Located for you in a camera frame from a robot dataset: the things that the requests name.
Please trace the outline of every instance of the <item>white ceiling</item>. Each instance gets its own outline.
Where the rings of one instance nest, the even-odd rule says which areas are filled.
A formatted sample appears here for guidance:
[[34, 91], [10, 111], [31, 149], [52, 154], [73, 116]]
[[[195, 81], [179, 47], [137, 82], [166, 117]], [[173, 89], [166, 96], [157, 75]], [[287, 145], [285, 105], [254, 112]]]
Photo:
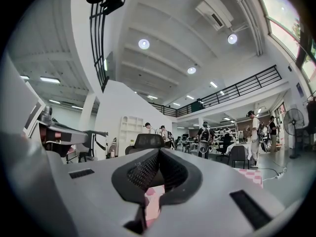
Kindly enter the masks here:
[[[240, 106], [235, 109], [231, 109], [229, 111], [223, 112], [223, 113], [216, 113], [213, 115], [208, 115], [203, 117], [204, 121], [207, 121], [209, 125], [216, 126], [219, 125], [222, 122], [225, 122], [224, 118], [228, 117], [231, 120], [240, 120], [246, 118], [246, 114], [249, 111], [254, 111], [256, 114], [258, 113], [259, 108], [261, 108], [261, 114], [266, 114], [269, 109], [273, 108], [284, 96], [285, 92], [282, 92], [280, 94], [276, 94], [274, 96], [271, 96], [269, 98], [263, 99], [259, 102], [255, 102], [249, 105]], [[178, 127], [193, 127], [193, 124], [198, 124], [198, 119], [192, 119], [185, 122], [179, 122], [177, 123]]]
[[[118, 79], [145, 98], [147, 95], [158, 97], [155, 103], [162, 104], [177, 92], [179, 85], [204, 75], [202, 71], [214, 60], [225, 59], [228, 53], [241, 46], [254, 49], [249, 29], [238, 32], [238, 42], [230, 45], [227, 37], [231, 30], [225, 28], [217, 32], [195, 10], [201, 1], [139, 0], [126, 35]], [[241, 26], [245, 18], [237, 2], [221, 1], [234, 17], [232, 28]], [[139, 48], [141, 39], [150, 42], [148, 50]], [[189, 75], [187, 70], [192, 66], [197, 72]], [[212, 72], [219, 69], [208, 68], [209, 78], [212, 79]], [[209, 85], [204, 91], [205, 96], [215, 92]], [[180, 104], [188, 103], [183, 99]]]
[[[88, 89], [67, 42], [61, 13], [65, 9], [62, 0], [36, 0], [17, 25], [8, 51], [20, 75], [30, 78], [41, 98], [83, 107]], [[56, 78], [61, 83], [42, 82], [40, 77]]]

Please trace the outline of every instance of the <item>ceiling light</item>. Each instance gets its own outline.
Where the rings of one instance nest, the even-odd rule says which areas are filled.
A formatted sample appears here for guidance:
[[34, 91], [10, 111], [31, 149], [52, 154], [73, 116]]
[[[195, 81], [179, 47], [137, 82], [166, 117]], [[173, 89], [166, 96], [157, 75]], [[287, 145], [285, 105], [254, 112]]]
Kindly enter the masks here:
[[150, 43], [148, 40], [146, 39], [141, 39], [139, 42], [138, 42], [138, 45], [141, 49], [143, 50], [146, 50], [150, 47]]
[[78, 106], [75, 106], [75, 105], [72, 105], [72, 108], [79, 109], [79, 110], [83, 110], [83, 108], [78, 107]]
[[41, 77], [40, 78], [44, 82], [51, 82], [51, 83], [57, 83], [60, 84], [60, 80], [55, 79], [55, 78], [48, 78], [48, 77]]
[[210, 82], [210, 84], [214, 87], [214, 88], [217, 88], [218, 86], [215, 84], [215, 83], [213, 83], [212, 81]]
[[58, 101], [55, 101], [55, 100], [49, 100], [50, 102], [52, 102], [52, 103], [54, 103], [54, 104], [59, 104], [60, 105], [60, 102], [58, 102]]
[[228, 43], [229, 44], [235, 44], [237, 42], [237, 35], [236, 34], [230, 34], [228, 36]]
[[191, 68], [188, 69], [188, 74], [192, 75], [192, 74], [194, 74], [196, 71], [197, 71], [196, 68], [191, 67]]
[[108, 70], [108, 64], [107, 64], [107, 59], [104, 60], [104, 70]]

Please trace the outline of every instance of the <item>gray floor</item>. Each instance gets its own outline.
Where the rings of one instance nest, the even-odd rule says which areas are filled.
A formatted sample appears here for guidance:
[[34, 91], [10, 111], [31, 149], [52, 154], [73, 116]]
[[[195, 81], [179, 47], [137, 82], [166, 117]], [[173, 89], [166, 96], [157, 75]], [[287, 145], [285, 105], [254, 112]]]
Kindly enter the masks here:
[[[177, 150], [181, 151], [182, 146], [179, 146]], [[263, 188], [273, 194], [285, 207], [305, 197], [316, 177], [315, 152], [300, 152], [297, 159], [290, 159], [290, 153], [291, 149], [289, 151], [281, 150], [273, 154], [260, 154], [259, 158], [259, 169], [264, 180]], [[216, 160], [216, 155], [209, 154], [208, 160]], [[227, 160], [227, 158], [223, 158], [222, 163], [227, 164]], [[237, 162], [236, 168], [243, 168], [243, 163]], [[273, 178], [276, 172], [267, 168], [274, 169], [278, 173], [283, 171], [285, 173], [276, 179]]]

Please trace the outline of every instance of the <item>white column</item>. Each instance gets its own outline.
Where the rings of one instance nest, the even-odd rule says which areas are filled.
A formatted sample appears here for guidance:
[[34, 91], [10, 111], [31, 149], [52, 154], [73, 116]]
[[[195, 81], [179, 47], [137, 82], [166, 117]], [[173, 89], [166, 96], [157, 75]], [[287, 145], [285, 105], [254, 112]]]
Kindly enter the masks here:
[[94, 100], [95, 100], [95, 94], [93, 92], [89, 92], [85, 99], [83, 110], [82, 110], [80, 120], [79, 120], [78, 127], [79, 127], [79, 130], [81, 131], [88, 130]]
[[198, 125], [200, 128], [203, 127], [203, 122], [204, 122], [203, 118], [198, 118]]

